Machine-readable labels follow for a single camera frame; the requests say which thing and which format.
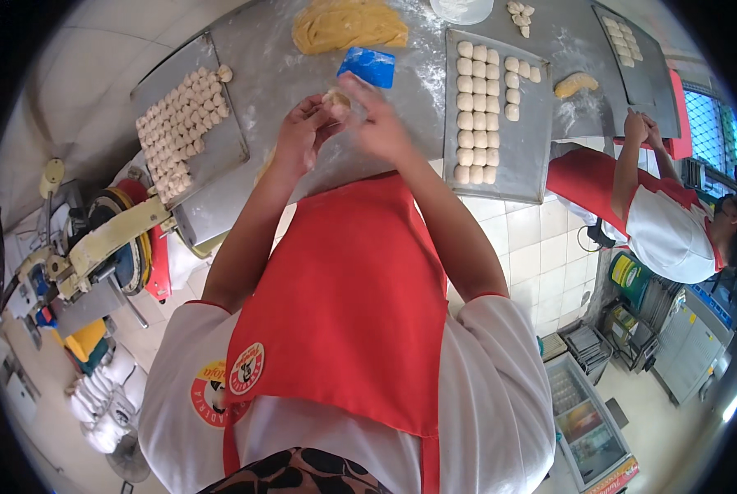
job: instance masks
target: freezer display case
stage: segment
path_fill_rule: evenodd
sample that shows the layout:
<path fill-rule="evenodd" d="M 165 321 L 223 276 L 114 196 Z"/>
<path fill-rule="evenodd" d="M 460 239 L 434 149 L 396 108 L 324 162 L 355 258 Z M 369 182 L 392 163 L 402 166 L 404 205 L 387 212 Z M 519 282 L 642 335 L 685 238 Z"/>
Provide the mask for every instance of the freezer display case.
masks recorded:
<path fill-rule="evenodd" d="M 615 492 L 603 489 L 608 480 L 620 483 L 620 488 L 637 473 L 637 462 L 629 461 L 634 457 L 613 416 L 570 353 L 545 367 L 559 445 L 577 488 L 580 492 Z"/>

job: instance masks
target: apron logo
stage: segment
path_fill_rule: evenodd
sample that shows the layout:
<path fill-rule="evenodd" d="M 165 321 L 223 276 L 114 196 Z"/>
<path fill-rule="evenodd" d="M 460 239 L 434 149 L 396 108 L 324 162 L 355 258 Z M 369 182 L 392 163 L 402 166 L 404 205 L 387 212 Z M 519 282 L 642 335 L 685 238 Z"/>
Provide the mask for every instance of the apron logo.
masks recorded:
<path fill-rule="evenodd" d="M 193 410 L 208 425 L 222 429 L 231 413 L 225 405 L 225 359 L 201 368 L 190 386 Z"/>
<path fill-rule="evenodd" d="M 249 391 L 264 369 L 264 345 L 254 343 L 236 358 L 229 376 L 229 387 L 234 394 Z"/>

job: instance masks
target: person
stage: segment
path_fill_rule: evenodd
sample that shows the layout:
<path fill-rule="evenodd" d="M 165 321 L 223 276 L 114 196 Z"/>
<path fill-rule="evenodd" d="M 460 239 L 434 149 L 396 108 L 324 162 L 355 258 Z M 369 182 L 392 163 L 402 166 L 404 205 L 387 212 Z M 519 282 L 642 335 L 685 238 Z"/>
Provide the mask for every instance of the person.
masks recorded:
<path fill-rule="evenodd" d="M 366 118 L 334 119 L 321 94 L 284 118 L 202 300 L 168 321 L 141 449 L 170 492 L 531 492 L 555 449 L 531 319 L 393 107 L 338 80 Z M 395 172 L 301 200 L 271 254 L 295 185 L 347 126 Z"/>
<path fill-rule="evenodd" d="M 628 109 L 618 160 L 579 144 L 550 148 L 548 191 L 585 221 L 603 247 L 629 246 L 651 271 L 698 283 L 725 266 L 737 269 L 737 193 L 711 207 L 681 184 L 645 113 Z M 643 143 L 654 150 L 660 177 L 637 167 Z"/>

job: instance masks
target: hand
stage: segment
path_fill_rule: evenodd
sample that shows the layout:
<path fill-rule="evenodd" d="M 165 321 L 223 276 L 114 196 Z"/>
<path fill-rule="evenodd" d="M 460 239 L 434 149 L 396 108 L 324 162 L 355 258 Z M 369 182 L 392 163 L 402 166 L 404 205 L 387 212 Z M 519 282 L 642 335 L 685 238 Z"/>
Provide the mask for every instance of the hand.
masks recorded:
<path fill-rule="evenodd" d="M 646 144 L 650 145 L 653 149 L 659 149 L 665 146 L 665 144 L 662 143 L 662 136 L 660 135 L 660 127 L 657 125 L 657 122 L 651 119 L 650 116 L 648 116 L 645 113 L 640 114 L 643 117 L 643 121 L 646 123 L 646 126 L 648 127 L 648 137 L 646 138 Z"/>
<path fill-rule="evenodd" d="M 357 142 L 363 151 L 397 166 L 415 148 L 406 129 L 377 89 L 360 77 L 345 72 L 338 76 L 338 84 L 366 109 L 366 120 L 360 122 L 353 113 L 347 126 L 355 130 Z"/>
<path fill-rule="evenodd" d="M 322 105 L 322 94 L 300 102 L 287 114 L 278 132 L 274 165 L 288 167 L 288 172 L 302 177 L 314 169 L 322 144 L 345 125 Z"/>
<path fill-rule="evenodd" d="M 631 108 L 627 108 L 626 111 L 624 142 L 640 146 L 648 138 L 648 127 L 639 112 L 633 112 Z"/>

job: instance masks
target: green container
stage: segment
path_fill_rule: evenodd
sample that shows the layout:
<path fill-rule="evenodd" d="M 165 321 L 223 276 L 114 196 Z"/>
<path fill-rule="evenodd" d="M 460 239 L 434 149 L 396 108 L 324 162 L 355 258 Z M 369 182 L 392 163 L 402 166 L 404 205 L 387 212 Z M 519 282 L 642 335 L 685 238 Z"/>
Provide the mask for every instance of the green container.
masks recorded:
<path fill-rule="evenodd" d="M 651 279 L 651 270 L 637 260 L 632 253 L 619 252 L 611 262 L 607 277 L 618 286 L 620 292 L 632 303 L 632 308 L 640 310 L 643 295 Z"/>

